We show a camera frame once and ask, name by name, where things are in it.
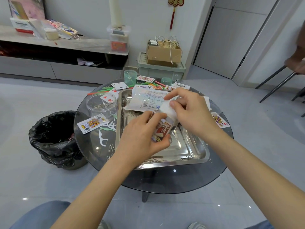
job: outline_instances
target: gray-green storage box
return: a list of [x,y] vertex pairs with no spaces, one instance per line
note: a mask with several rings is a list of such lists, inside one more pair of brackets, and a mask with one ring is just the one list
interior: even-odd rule
[[177,67],[147,64],[146,53],[140,52],[138,57],[139,74],[148,77],[169,77],[173,82],[179,82],[185,73],[185,66],[180,62]]

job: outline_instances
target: pink painting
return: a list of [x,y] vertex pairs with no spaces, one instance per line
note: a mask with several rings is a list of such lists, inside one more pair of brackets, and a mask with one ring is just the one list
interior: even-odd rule
[[43,0],[9,0],[13,18],[45,19]]

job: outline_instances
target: black trash bag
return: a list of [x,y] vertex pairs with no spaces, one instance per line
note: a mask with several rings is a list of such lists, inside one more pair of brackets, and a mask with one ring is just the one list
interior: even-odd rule
[[74,160],[83,158],[74,135],[76,111],[55,112],[40,119],[30,130],[30,144],[41,158],[58,168],[74,166]]

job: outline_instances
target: glass tabletop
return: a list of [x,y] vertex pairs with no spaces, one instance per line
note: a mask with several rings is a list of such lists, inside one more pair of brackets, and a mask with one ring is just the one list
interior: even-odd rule
[[[96,88],[92,92],[97,92],[103,87],[109,86],[111,83],[123,81],[124,79],[113,80]],[[193,88],[190,88],[190,90],[203,95]],[[100,129],[83,134],[78,128],[77,123],[91,117],[86,107],[87,98],[89,96],[82,101],[77,109],[74,120],[74,133],[82,154],[99,171],[114,153],[116,119],[114,118],[113,121],[102,126]],[[211,100],[210,102],[213,111],[219,110],[214,102]],[[220,116],[228,122],[223,113]],[[231,127],[224,128],[223,130],[233,138]],[[210,151],[210,158],[205,163],[133,170],[122,185],[139,191],[157,194],[177,194],[201,188],[214,181],[226,169],[226,165],[212,148],[208,146],[208,149]]]

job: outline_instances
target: white wall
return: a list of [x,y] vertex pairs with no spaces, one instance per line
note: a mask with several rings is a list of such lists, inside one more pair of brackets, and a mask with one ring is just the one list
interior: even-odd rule
[[[305,0],[302,1],[291,19],[285,25],[278,38],[275,40],[267,54],[264,56],[254,73],[249,78],[248,83],[259,84],[263,82],[266,78],[282,67],[284,65],[284,61],[295,52],[295,42],[300,28],[305,20],[304,10]],[[286,68],[266,84],[278,85],[291,73],[292,71]],[[301,89],[305,86],[305,76],[295,76],[284,86],[287,88]]]
[[[185,0],[176,8],[172,31],[169,30],[173,6],[167,0],[119,0],[123,24],[132,27],[129,66],[137,66],[140,51],[155,35],[178,36],[185,62],[196,32],[205,0]],[[67,24],[80,34],[92,38],[108,38],[109,0],[45,0],[47,17]],[[10,25],[7,0],[0,0],[0,23]]]

